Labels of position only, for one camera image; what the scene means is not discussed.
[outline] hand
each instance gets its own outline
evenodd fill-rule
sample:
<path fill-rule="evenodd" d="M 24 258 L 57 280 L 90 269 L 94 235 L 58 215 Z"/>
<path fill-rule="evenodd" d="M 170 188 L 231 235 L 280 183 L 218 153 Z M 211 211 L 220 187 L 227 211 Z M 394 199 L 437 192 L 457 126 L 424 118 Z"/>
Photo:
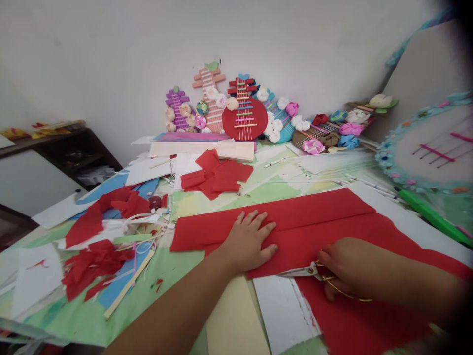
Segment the hand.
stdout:
<path fill-rule="evenodd" d="M 324 246 L 318 259 L 337 276 L 331 283 L 341 291 L 384 302 L 393 302 L 399 296 L 405 287 L 403 275 L 414 262 L 357 238 L 342 238 Z M 337 290 L 325 283 L 329 301 L 334 301 L 337 294 Z"/>
<path fill-rule="evenodd" d="M 256 217 L 257 214 L 258 211 L 253 211 L 244 218 L 245 212 L 241 212 L 227 239 L 217 250 L 231 263 L 235 273 L 260 267 L 277 252 L 276 244 L 261 250 L 261 243 L 276 227 L 276 223 L 269 223 L 260 229 L 268 214 L 264 212 Z"/>

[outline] scissors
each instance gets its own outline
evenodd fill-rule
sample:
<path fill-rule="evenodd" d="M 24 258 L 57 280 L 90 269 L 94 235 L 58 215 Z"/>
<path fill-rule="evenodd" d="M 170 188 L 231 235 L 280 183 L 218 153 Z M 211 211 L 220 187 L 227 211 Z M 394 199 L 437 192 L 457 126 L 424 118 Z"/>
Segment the scissors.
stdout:
<path fill-rule="evenodd" d="M 284 271 L 282 273 L 279 273 L 279 276 L 284 276 L 284 277 L 294 277 L 294 276 L 313 276 L 317 280 L 320 281 L 325 281 L 328 282 L 330 286 L 332 286 L 335 290 L 340 292 L 342 295 L 345 295 L 346 297 L 352 298 L 352 299 L 357 299 L 361 302 L 371 302 L 372 300 L 370 299 L 361 299 L 357 297 L 350 296 L 349 294 L 346 294 L 342 290 L 340 290 L 338 287 L 336 287 L 330 280 L 336 279 L 337 277 L 333 274 L 326 275 L 323 270 L 328 270 L 323 264 L 319 263 L 319 261 L 313 261 L 310 263 L 309 266 L 303 267 L 303 268 L 297 268 L 297 269 L 292 269 L 288 271 Z"/>

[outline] cardboard sheet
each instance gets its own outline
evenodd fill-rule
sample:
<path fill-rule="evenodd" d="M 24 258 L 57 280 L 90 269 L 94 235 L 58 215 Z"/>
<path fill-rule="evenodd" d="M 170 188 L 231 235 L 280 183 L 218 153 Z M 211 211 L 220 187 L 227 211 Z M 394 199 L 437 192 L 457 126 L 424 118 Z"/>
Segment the cardboard sheet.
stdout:
<path fill-rule="evenodd" d="M 243 275 L 230 281 L 206 324 L 209 355 L 270 355 Z"/>

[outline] green paper leaf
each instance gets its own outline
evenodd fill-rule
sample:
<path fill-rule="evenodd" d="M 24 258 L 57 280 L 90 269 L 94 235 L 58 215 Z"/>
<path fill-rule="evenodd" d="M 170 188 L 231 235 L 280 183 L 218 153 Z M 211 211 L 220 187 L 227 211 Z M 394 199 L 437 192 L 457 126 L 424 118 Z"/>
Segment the green paper leaf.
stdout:
<path fill-rule="evenodd" d="M 205 67 L 210 71 L 215 71 L 218 68 L 218 62 L 206 63 Z"/>

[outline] white wall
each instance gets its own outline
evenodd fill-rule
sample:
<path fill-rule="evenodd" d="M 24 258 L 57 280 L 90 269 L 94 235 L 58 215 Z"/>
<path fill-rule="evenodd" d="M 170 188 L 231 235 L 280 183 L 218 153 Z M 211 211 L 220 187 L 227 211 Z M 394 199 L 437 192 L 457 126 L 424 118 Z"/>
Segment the white wall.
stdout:
<path fill-rule="evenodd" d="M 3 0 L 0 126 L 83 118 L 126 164 L 164 129 L 165 93 L 222 59 L 305 118 L 371 96 L 435 0 Z M 218 84 L 220 91 L 228 88 Z"/>

